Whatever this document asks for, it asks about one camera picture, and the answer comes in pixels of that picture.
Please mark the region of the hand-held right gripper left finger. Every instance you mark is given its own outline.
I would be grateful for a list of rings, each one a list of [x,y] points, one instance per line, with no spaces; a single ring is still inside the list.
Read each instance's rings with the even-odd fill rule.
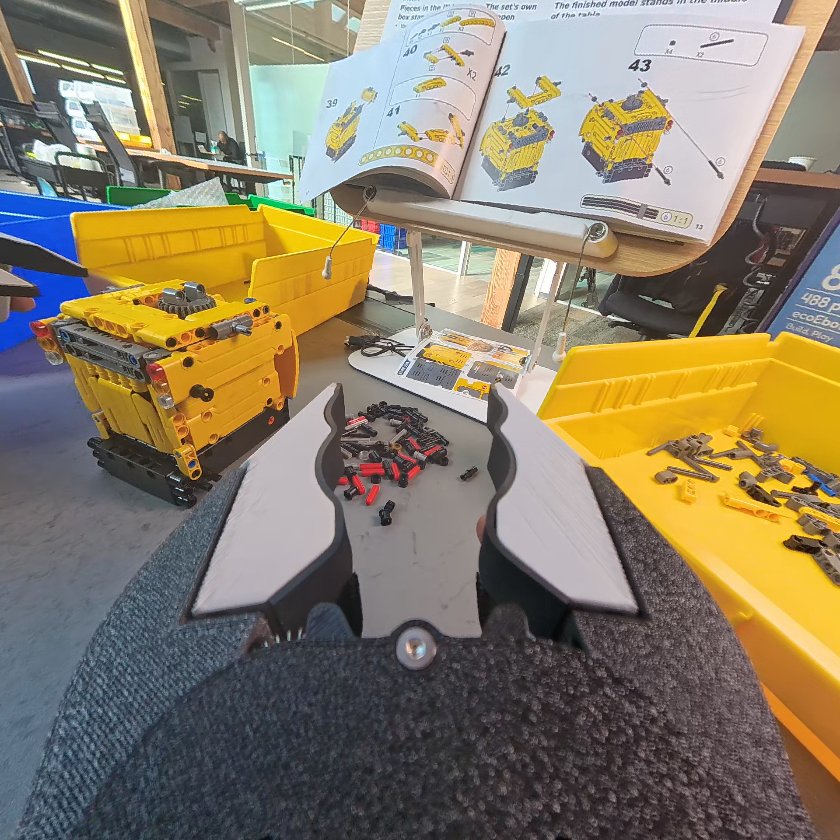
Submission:
[[[199,584],[195,617],[306,617],[339,604],[353,561],[335,488],[343,474],[343,388],[330,384],[243,465]]]

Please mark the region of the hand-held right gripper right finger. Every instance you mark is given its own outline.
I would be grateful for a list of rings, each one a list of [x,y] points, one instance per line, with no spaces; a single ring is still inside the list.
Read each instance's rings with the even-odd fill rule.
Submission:
[[[479,575],[529,616],[638,616],[640,604],[592,483],[595,471],[504,386],[487,405],[486,512]]]

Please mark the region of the blue plastic bin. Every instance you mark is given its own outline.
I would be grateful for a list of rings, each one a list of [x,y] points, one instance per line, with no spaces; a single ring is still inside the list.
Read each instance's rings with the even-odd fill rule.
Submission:
[[[78,212],[122,211],[123,206],[82,202],[22,192],[1,192],[1,230],[53,252],[78,260],[70,216]],[[34,338],[33,320],[54,317],[64,301],[88,296],[84,280],[35,270],[12,268],[12,272],[34,283],[40,292],[29,313],[11,313],[1,327],[1,351],[10,350]]]

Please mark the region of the yellow lego model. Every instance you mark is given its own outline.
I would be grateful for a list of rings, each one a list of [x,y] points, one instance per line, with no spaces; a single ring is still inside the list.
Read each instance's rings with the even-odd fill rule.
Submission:
[[[298,387],[287,315],[195,281],[113,286],[30,323],[68,364],[110,476],[180,508],[289,420]]]

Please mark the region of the lego instruction booklet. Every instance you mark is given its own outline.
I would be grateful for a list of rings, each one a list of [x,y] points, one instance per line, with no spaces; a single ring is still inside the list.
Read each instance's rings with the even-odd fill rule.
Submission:
[[[627,14],[425,16],[331,64],[301,170],[708,245],[805,28]]]

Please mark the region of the small black red lego pieces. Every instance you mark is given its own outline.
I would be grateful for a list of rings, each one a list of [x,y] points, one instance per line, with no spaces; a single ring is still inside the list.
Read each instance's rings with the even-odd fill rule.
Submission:
[[[372,509],[382,529],[406,510],[397,490],[410,490],[426,473],[450,466],[449,438],[416,406],[372,402],[357,413],[343,411],[338,424],[341,465],[332,494]]]

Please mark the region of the pile of mixed lego pieces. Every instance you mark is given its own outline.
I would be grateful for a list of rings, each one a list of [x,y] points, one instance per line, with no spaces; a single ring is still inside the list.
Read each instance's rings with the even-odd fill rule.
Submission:
[[[837,473],[785,454],[756,426],[672,437],[645,455],[661,464],[654,481],[675,486],[679,501],[702,499],[727,528],[746,530],[744,538],[724,532],[725,547],[754,550],[762,560],[778,553],[808,560],[838,587]]]

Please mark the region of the green plastic bin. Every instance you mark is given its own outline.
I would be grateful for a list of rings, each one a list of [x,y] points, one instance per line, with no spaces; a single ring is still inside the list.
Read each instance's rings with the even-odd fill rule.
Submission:
[[[131,187],[110,185],[106,188],[106,201],[108,204],[117,207],[133,207],[139,202],[137,195],[143,195],[140,190],[161,190],[151,187]],[[283,211],[315,217],[316,210],[311,206],[302,206],[294,203],[287,203],[279,199],[249,194],[241,196],[237,193],[226,192],[230,206],[246,206],[249,210],[255,211],[260,207],[272,207]]]

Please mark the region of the bubble wrap sheet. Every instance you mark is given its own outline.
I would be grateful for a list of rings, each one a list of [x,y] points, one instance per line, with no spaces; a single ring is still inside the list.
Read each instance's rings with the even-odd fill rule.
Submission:
[[[140,190],[134,209],[170,209],[180,207],[227,207],[228,195],[219,178],[199,182],[181,190]]]

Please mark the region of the long wooden table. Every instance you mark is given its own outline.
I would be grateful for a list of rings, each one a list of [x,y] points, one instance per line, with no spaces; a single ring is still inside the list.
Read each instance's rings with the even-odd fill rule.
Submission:
[[[294,185],[295,176],[290,173],[262,170],[240,164],[234,164],[211,159],[197,159],[179,154],[169,154],[162,151],[146,149],[124,150],[135,165],[149,165],[161,175],[173,175],[196,180],[199,175],[204,177],[228,176],[240,183],[254,183],[267,185],[271,183],[285,183]]]

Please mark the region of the yellow grey sticker sheet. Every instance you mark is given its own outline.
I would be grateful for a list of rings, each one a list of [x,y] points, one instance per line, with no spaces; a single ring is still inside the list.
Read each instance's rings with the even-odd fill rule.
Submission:
[[[486,401],[493,385],[517,386],[529,355],[522,347],[445,329],[420,340],[396,376]]]

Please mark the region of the wooden book stand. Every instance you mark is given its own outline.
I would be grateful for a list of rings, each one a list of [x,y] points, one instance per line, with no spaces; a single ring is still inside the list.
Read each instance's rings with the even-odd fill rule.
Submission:
[[[805,36],[780,93],[773,105],[759,139],[742,173],[728,209],[708,245],[697,242],[664,240],[646,233],[628,233],[602,220],[556,213],[526,212],[503,206],[467,203],[409,190],[403,185],[369,182],[365,185],[339,185],[328,191],[338,207],[354,216],[393,224],[407,231],[415,324],[392,336],[404,346],[403,353],[383,348],[350,355],[350,364],[358,371],[419,394],[433,402],[473,417],[487,419],[486,401],[438,390],[431,385],[405,381],[396,371],[420,340],[440,329],[433,328],[425,314],[424,261],[422,233],[441,235],[509,250],[523,256],[539,256],[561,268],[576,264],[615,274],[635,277],[657,276],[680,268],[703,255],[716,244],[734,221],[760,163],[768,150],[799,82],[805,72],[836,2],[792,2],[784,24],[802,26]]]

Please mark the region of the dark blue toy box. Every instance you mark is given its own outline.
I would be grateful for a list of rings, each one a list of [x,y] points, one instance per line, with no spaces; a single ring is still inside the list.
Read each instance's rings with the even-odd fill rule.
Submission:
[[[759,326],[776,339],[791,333],[839,348],[839,212]]]

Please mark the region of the brown standing desk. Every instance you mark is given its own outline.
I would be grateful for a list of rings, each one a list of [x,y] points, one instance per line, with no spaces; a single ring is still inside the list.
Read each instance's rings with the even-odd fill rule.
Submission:
[[[839,175],[762,166],[753,179],[751,189],[767,193],[815,196],[834,201],[839,197]]]

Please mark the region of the white task instruction sheet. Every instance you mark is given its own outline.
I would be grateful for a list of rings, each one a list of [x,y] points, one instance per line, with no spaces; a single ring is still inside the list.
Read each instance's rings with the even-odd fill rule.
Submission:
[[[784,23],[792,1],[424,1],[392,2],[383,36],[393,35],[430,14],[458,13],[462,6],[489,11],[507,24],[627,14],[687,14]]]

